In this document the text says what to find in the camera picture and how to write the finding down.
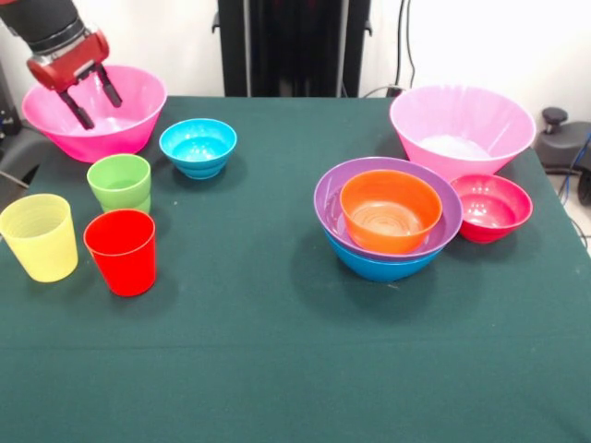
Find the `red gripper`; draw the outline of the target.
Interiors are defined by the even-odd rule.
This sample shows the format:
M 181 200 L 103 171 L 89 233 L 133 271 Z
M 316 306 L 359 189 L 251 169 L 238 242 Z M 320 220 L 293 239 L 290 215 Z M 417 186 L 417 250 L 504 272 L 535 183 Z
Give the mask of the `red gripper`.
M 73 97 L 68 89 L 96 72 L 102 83 L 103 92 L 109 102 L 119 108 L 122 99 L 103 66 L 110 49 L 100 30 L 83 33 L 79 38 L 56 53 L 33 56 L 27 61 L 27 67 L 34 78 L 48 90 L 58 92 L 60 99 L 76 117 L 85 130 L 95 127 L 94 122 Z

